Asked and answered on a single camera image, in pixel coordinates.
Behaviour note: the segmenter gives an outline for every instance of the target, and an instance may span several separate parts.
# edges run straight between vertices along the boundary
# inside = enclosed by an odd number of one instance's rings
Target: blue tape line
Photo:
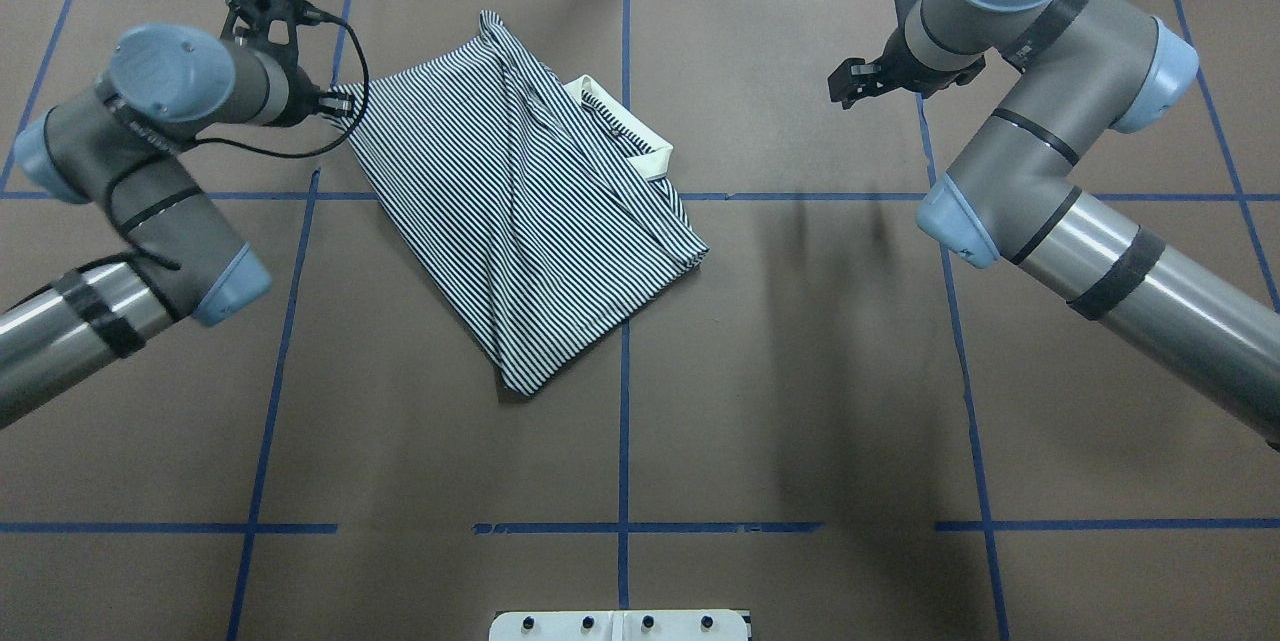
[[[259,536],[264,534],[283,536],[333,536],[338,534],[338,523],[260,523],[253,530]]]
[[[0,193],[0,200],[51,200],[54,196],[49,194],[49,191],[4,191]]]
[[[0,534],[243,534],[247,523],[100,523],[100,522],[12,522],[0,523]],[[338,523],[270,523],[257,534],[333,535]]]
[[[554,534],[813,534],[822,522],[759,522],[733,521],[710,523],[640,522],[640,523],[476,523],[476,536],[554,535]]]
[[[933,143],[929,139],[929,122],[924,116],[924,99],[915,95],[915,109],[920,118],[920,139],[924,145],[924,157],[928,159],[929,186],[937,182],[937,166],[933,161]],[[991,594],[996,605],[996,627],[1001,641],[1009,641],[1009,617],[1005,612],[1005,587],[1000,576],[1000,559],[996,554],[996,531],[991,521],[991,498],[987,493],[987,471],[982,459],[982,439],[978,435],[978,412],[974,408],[973,383],[969,375],[969,354],[965,352],[964,326],[960,324],[960,302],[956,297],[955,275],[951,273],[950,252],[938,246],[942,257],[942,278],[947,287],[947,307],[951,313],[951,338],[955,340],[956,354],[960,358],[960,376],[964,381],[964,406],[969,413],[969,452],[973,457],[973,473],[978,485],[978,509],[982,513],[983,537],[987,545],[987,572],[991,576]]]
[[[865,193],[827,193],[827,191],[813,191],[813,193],[690,193],[680,194],[682,202],[919,202],[924,194],[919,191],[865,191]]]
[[[1192,40],[1192,27],[1187,22],[1187,12],[1183,9],[1183,0],[1174,0],[1174,6],[1178,9],[1178,23],[1183,27],[1183,38],[1187,38],[1188,44],[1196,45]],[[1275,276],[1271,275],[1271,264],[1267,262],[1267,255],[1262,249],[1262,241],[1258,237],[1258,228],[1253,224],[1253,212],[1249,211],[1248,200],[1244,198],[1244,186],[1240,182],[1239,171],[1235,169],[1235,159],[1231,157],[1231,148],[1226,143],[1226,134],[1222,131],[1222,120],[1217,114],[1217,107],[1213,104],[1213,95],[1208,90],[1208,81],[1204,79],[1204,68],[1201,67],[1196,73],[1196,81],[1199,82],[1201,92],[1204,95],[1204,105],[1208,107],[1210,120],[1213,123],[1213,134],[1217,136],[1217,145],[1222,150],[1222,161],[1226,162],[1226,173],[1231,178],[1231,187],[1235,189],[1236,200],[1240,203],[1240,216],[1244,218],[1244,225],[1249,230],[1249,243],[1253,244],[1253,255],[1258,260],[1258,267],[1262,271],[1263,281],[1267,285],[1267,294],[1271,294],[1271,308],[1275,308],[1280,313],[1280,290],[1276,289]]]
[[[209,191],[211,200],[230,202],[303,202],[307,198],[302,191]],[[1105,202],[1238,202],[1238,194],[1094,194]],[[1280,202],[1280,194],[1243,194],[1249,203]],[[47,191],[0,191],[0,200],[55,200]],[[375,202],[374,191],[320,191],[319,202]],[[796,193],[796,194],[726,194],[689,193],[680,194],[684,202],[919,202],[924,200],[918,191],[868,191],[867,193]]]
[[[209,191],[211,200],[233,200],[233,202],[305,202],[311,198],[306,191]],[[371,191],[319,191],[317,202],[375,202],[378,194]]]
[[[218,202],[305,202],[305,191],[205,191]]]
[[[932,188],[938,182],[938,170],[933,162],[933,136],[929,134],[929,118],[924,116],[924,97],[919,93],[915,93],[915,116],[920,123],[920,141],[924,145],[924,171],[928,173],[929,187]]]
[[[476,523],[471,531],[476,536],[504,536],[517,534],[617,534],[618,523]]]
[[[54,49],[58,49],[58,40],[63,35],[63,27],[67,26],[67,17],[72,12],[73,0],[63,0],[63,9],[58,13],[58,23],[54,26],[52,35],[49,36],[49,45],[45,47],[45,58],[40,59],[40,68],[36,72],[36,82],[31,86],[31,93],[27,95],[27,105],[22,109],[22,116],[18,120],[18,131],[23,131],[27,123],[31,122],[31,113],[36,109],[36,99],[40,97],[40,86],[45,84],[45,73],[49,72],[49,63],[54,58]],[[13,146],[9,146],[9,157],[5,159],[4,170],[0,170],[0,191],[9,186],[9,175],[13,173],[14,155]]]
[[[321,202],[376,202],[378,194],[371,191],[324,191],[316,194]]]
[[[631,109],[631,0],[622,0],[622,107]]]
[[[618,523],[631,522],[631,322],[622,321],[621,403],[618,409]]]
[[[0,534],[243,534],[243,523],[0,523]]]
[[[342,17],[348,20],[351,17],[351,0],[343,0],[342,3]],[[333,75],[330,75],[329,86],[338,86],[338,72],[342,70],[342,49],[347,47],[347,31],[338,29],[338,45],[333,49]]]
[[[996,531],[1208,531],[1230,528],[1280,528],[1280,518],[1089,518],[1044,521],[996,521]],[[982,531],[979,521],[943,521],[933,526],[942,534]]]
[[[622,0],[622,107],[631,109],[631,0]],[[618,390],[618,608],[631,608],[631,322],[622,321]]]
[[[631,566],[631,536],[623,530],[618,532],[618,608],[631,608],[631,578],[627,568]]]
[[[631,523],[631,534],[813,534],[822,522]]]
[[[311,187],[307,191],[307,209],[302,214],[302,234],[298,239],[298,252],[293,262],[293,278],[289,281],[289,303],[284,307],[284,330],[280,331],[280,349],[275,358],[275,376],[271,381],[271,398],[266,407],[266,423],[262,429],[262,445],[257,457],[257,472],[253,476],[253,495],[248,505],[248,528],[244,531],[244,546],[241,551],[239,572],[236,574],[236,596],[232,601],[232,617],[227,624],[227,640],[234,641],[239,633],[241,613],[244,609],[244,590],[248,586],[248,571],[253,559],[253,537],[257,532],[257,518],[262,509],[262,490],[266,486],[266,467],[271,457],[271,440],[275,436],[275,417],[280,407],[280,390],[284,386],[284,362],[289,354],[289,342],[293,336],[293,317],[298,307],[298,284],[302,281],[302,264],[307,258],[307,243],[311,241],[311,220],[316,211],[316,191],[320,187],[320,170],[311,173]]]

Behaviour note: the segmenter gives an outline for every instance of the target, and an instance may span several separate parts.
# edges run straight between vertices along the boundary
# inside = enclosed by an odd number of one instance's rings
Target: robotic arm
[[[975,267],[1009,258],[1280,450],[1280,316],[1068,179],[1103,131],[1178,102],[1196,50],[1125,0],[899,0],[899,18],[883,56],[828,77],[833,102],[965,84],[987,49],[1023,72],[919,226]]]
[[[316,88],[298,67],[298,26],[349,31],[346,20],[306,0],[227,4],[220,38],[168,23],[127,31],[90,88],[18,136],[23,171],[56,200],[99,205],[129,249],[65,273],[0,316],[0,429],[180,319],[214,326],[266,293],[266,269],[178,161],[207,143],[198,132],[362,116],[364,104],[355,113],[355,99]],[[278,23],[287,44],[269,38]],[[343,139],[274,155],[307,157]]]

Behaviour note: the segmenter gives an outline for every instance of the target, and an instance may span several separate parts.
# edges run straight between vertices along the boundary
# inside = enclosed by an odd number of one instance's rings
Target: black and white striped fabric
[[[503,383],[526,395],[707,255],[664,177],[671,146],[589,77],[562,88],[493,12],[461,49],[372,81],[351,143]]]

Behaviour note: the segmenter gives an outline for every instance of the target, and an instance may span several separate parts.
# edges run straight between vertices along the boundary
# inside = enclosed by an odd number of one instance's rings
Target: cable
[[[343,29],[347,31],[347,35],[351,36],[351,44],[353,45],[353,47],[356,47],[356,56],[360,58],[360,72],[364,75],[364,82],[362,82],[364,99],[361,99],[360,102],[360,111],[356,113],[356,120],[351,122],[351,125],[347,127],[347,131],[342,132],[342,136],[338,136],[338,138],[334,139],[332,143],[324,145],[321,146],[321,148],[316,148],[314,150],[314,152],[306,152],[306,154],[273,152],[273,150],[269,148],[257,148],[257,146],[242,145],[239,143],[239,141],[219,139],[219,138],[196,139],[195,145],[197,146],[227,145],[227,146],[233,146],[233,148],[247,150],[247,152],[269,155],[269,157],[314,157],[314,155],[332,152],[334,148],[338,148],[338,146],[340,146],[343,141],[351,138],[352,132],[355,132],[360,125],[360,123],[365,120],[365,113],[369,111],[369,61],[365,58],[365,49],[362,49],[360,45],[360,36],[356,35],[356,29],[352,29],[351,23],[348,23],[346,18],[339,18],[334,17],[332,13],[325,13],[325,20],[328,20],[329,23],[337,23],[338,26],[342,26]]]
[[[142,159],[142,161],[140,162],[131,164],[131,166],[125,168],[124,171],[119,171],[114,177],[111,177],[111,179],[106,182],[106,189],[102,191],[102,212],[106,216],[106,223],[110,223],[116,235],[122,237],[125,244],[129,244],[129,248],[133,249],[134,255],[140,255],[140,257],[147,258],[151,262],[160,264],[161,267],[169,269],[169,271],[182,271],[182,264],[173,261],[173,258],[163,257],[163,255],[151,252],[151,249],[142,248],[142,244],[138,244],[137,241],[131,239],[128,232],[125,232],[124,228],[122,228],[120,220],[115,218],[115,188],[119,184],[123,184],[123,182],[127,180],[128,177],[133,177],[134,173],[142,171],[143,168],[151,166],[151,164],[165,161],[165,159],[166,155],[156,154],[152,155],[152,157],[146,157]]]

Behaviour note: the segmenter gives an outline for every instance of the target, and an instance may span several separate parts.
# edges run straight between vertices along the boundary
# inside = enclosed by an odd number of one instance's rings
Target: white collar
[[[604,91],[590,75],[577,77],[577,79],[564,84],[564,90],[573,100],[573,104],[581,104],[584,95],[590,93],[591,97],[598,99],[613,114],[613,118],[617,118],[623,129],[631,131],[632,134],[639,136],[640,141],[654,148],[653,152],[627,157],[627,161],[631,162],[631,166],[635,166],[636,171],[640,171],[640,177],[644,177],[644,180],[658,180],[667,177],[667,166],[671,162],[673,148],[669,141],[654,134],[653,129],[649,129],[631,111],[627,111],[622,104],[613,100],[608,91]]]

